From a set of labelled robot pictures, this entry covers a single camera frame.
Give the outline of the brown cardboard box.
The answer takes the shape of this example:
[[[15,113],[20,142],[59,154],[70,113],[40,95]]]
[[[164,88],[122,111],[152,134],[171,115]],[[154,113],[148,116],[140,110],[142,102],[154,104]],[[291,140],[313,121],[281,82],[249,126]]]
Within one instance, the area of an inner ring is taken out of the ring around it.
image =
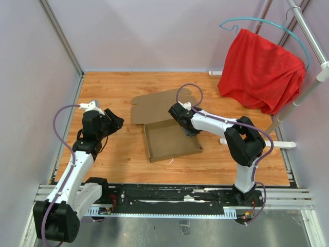
[[[131,122],[143,125],[151,163],[203,151],[197,137],[187,137],[169,114],[170,107],[176,103],[176,95],[183,103],[197,103],[187,88],[140,95],[131,100]]]

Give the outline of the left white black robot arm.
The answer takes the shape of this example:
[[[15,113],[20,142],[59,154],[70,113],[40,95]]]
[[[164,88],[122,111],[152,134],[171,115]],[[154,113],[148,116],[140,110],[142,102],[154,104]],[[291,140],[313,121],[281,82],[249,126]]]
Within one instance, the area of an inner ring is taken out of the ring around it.
[[[83,189],[79,188],[109,136],[123,127],[124,119],[109,109],[101,110],[93,102],[78,104],[76,108],[84,112],[76,142],[70,146],[59,138],[71,154],[67,167],[53,191],[33,207],[36,235],[44,246],[49,246],[50,241],[58,242],[58,246],[73,242],[90,207],[110,198],[107,180],[103,178],[89,178]]]

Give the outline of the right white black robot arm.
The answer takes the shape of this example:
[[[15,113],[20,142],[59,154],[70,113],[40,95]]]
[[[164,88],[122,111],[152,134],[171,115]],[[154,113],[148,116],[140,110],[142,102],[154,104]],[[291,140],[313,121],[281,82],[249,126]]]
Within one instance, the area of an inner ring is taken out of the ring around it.
[[[219,117],[194,108],[189,102],[173,104],[169,114],[188,137],[206,131],[226,140],[230,155],[237,163],[236,179],[232,186],[233,200],[239,206],[250,202],[256,187],[254,177],[258,161],[266,147],[252,121],[245,116],[239,119]]]

